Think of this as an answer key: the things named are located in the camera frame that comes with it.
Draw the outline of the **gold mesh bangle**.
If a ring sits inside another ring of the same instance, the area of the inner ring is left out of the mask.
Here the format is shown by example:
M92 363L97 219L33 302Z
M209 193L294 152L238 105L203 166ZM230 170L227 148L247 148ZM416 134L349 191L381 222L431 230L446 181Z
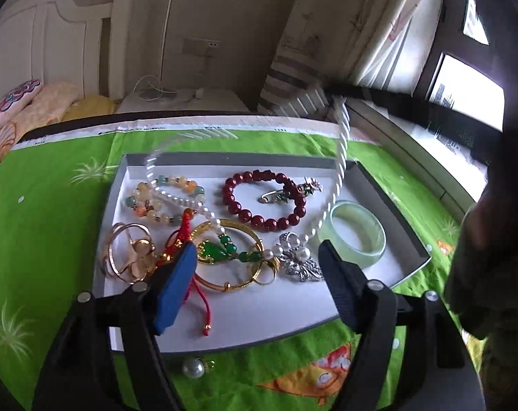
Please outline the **gold mesh bangle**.
M203 287L225 293L259 283L264 244L249 226L217 219L196 226L190 238L198 250L195 276Z

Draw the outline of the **beige wall socket plate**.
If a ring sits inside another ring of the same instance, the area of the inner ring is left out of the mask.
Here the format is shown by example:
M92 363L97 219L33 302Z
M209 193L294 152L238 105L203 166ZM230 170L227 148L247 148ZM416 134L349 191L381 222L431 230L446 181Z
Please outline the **beige wall socket plate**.
M188 56L201 58L214 58L220 48L221 42L203 38L185 37L183 40L183 53Z

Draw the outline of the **large pearl earring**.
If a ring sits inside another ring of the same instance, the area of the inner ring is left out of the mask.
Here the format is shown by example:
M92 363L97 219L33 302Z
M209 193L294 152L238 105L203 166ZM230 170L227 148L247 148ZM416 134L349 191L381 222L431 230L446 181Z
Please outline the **large pearl earring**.
M187 357L182 364L182 373L190 379L198 379L215 367L215 361L198 357Z

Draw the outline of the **silver rhinestone pearl brooch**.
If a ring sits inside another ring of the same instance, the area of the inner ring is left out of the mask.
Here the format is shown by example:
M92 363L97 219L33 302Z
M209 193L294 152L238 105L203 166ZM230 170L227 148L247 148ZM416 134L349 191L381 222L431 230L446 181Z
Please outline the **silver rhinestone pearl brooch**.
M319 264L302 244L300 237L293 232L279 236L279 247L282 253L279 256L282 267L287 276L300 282L319 282L324 280Z

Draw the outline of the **embroidered blue red pillow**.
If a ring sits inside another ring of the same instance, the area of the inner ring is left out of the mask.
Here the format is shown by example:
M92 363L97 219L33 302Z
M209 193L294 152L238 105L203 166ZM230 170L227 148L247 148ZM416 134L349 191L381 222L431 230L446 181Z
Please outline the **embroidered blue red pillow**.
M43 83L31 79L15 87L0 99L0 129L28 106L41 92Z

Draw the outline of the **green patterned tablecloth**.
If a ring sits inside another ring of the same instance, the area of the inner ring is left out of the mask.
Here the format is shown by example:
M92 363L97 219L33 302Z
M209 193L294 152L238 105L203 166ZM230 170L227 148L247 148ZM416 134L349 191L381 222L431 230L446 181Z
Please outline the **green patterned tablecloth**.
M233 131L238 139L188 141L173 150L258 152L332 157L333 139L301 133ZM147 152L175 132L137 131L20 148L0 164L0 379L30 410L43 359L75 296L92 284L99 227L115 170L126 153ZM418 295L442 291L459 222L430 190L383 148L349 142L357 158L425 245L431 262L396 288ZM187 410L320 410L328 398L294 395L262 385L298 368L319 368L322 356L345 355L358 337L335 320L255 349L213 355L197 381L170 374Z

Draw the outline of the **flower safety pin brooch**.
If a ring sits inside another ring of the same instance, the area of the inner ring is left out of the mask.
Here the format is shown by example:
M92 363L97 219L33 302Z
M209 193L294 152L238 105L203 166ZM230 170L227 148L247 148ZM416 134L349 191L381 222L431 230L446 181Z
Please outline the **flower safety pin brooch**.
M281 189L266 192L258 198L259 203L274 204L274 203L288 203L290 200L298 198L307 198L312 196L315 192L323 190L320 182L314 178L305 177L301 184L286 183Z

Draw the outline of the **white bedside table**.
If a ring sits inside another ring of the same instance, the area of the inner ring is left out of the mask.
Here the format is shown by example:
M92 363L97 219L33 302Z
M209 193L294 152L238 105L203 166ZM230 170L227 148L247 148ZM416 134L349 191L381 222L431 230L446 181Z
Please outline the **white bedside table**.
M242 100L232 91L225 89L199 88L179 89L175 95L162 95L152 100L139 93L126 96L117 113L144 111L222 111L249 112Z

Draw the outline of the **yellow orange pillow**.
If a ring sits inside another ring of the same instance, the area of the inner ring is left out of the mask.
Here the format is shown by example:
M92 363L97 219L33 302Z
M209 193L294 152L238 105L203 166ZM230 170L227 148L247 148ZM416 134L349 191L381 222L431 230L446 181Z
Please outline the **yellow orange pillow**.
M78 88L71 83L45 85L27 107L0 129L0 162L26 133L59 123L79 96Z

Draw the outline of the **grey shallow cardboard tray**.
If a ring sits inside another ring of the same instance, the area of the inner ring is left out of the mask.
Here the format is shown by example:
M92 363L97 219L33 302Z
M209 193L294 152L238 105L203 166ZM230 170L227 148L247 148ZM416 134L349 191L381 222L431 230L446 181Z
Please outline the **grey shallow cardboard tray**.
M132 222L131 212L125 209L124 197L146 180L146 154L126 154L119 163L106 202L100 228L97 259L94 273L93 294L97 297L122 293L128 287L123 281L103 275L101 271L105 241L112 225ZM331 190L334 160L331 158L269 155L254 153L166 153L157 159L155 174L183 175L195 179L205 188L213 200L208 200L217 217L225 216L226 210L219 195L225 179L237 172L255 169L270 169L284 173L295 182L303 177L312 177L320 182L323 191L307 200L307 215L304 224L292 228L302 234L318 215L326 196ZM242 206L266 216L267 213L285 213L288 209L278 205L260 205L258 196L276 189L274 183L249 187L237 198ZM370 210L381 222L387 237L385 253L373 266L365 269L368 278L379 279L394 288L415 275L431 260L431 255L422 244L405 217L397 209L380 185L360 163L349 161L341 190L343 200L355 201ZM286 276L282 271L272 284L257 283L232 292L215 292L204 288L212 309L212 331L203 336L201 324L204 305L195 292L182 306L174 324L157 338L157 345L165 353L199 353L228 350L251 346L263 341L281 339L309 328L332 321L338 317L334 301L325 282L300 282Z

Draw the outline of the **striped printed curtain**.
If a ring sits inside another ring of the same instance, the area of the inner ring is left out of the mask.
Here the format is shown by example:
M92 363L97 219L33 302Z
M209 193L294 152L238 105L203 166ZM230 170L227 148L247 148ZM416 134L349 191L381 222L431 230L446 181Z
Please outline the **striped printed curtain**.
M295 0L257 109L272 113L323 80L370 86L424 0Z

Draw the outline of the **white wooden headboard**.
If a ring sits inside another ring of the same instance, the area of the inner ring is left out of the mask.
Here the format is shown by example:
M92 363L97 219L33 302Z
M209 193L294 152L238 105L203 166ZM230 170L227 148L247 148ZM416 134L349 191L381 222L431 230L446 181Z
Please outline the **white wooden headboard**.
M39 79L80 97L125 96L131 0L81 7L74 0L7 0L0 10L0 98Z

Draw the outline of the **pale green jade bangle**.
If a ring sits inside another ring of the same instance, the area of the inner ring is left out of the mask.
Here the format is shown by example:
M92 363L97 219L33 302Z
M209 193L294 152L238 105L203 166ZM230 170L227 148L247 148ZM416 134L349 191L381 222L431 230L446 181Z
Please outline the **pale green jade bangle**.
M343 260L361 269L374 265L386 250L386 232L380 220L354 201L337 201L322 231Z

